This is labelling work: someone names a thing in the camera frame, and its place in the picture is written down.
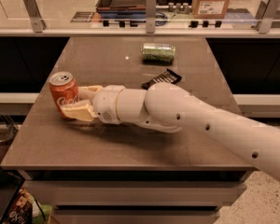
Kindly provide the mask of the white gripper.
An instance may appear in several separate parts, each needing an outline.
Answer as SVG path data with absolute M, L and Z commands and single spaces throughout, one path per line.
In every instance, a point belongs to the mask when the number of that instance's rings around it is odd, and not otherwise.
M 78 88 L 79 99 L 82 101 L 62 105 L 61 110 L 70 119 L 92 122 L 97 116 L 103 123 L 120 124 L 117 115 L 117 100 L 124 89 L 124 86 L 118 85 L 109 85 L 104 88 L 101 85 L 82 86 Z

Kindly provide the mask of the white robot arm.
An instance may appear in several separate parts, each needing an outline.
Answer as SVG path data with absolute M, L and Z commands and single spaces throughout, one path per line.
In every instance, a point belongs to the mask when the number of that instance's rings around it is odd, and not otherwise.
M 79 101 L 61 106 L 70 119 L 131 123 L 165 133 L 191 127 L 280 181 L 278 128 L 213 107 L 166 82 L 148 90 L 110 85 L 80 87 L 78 91 L 82 95 Z

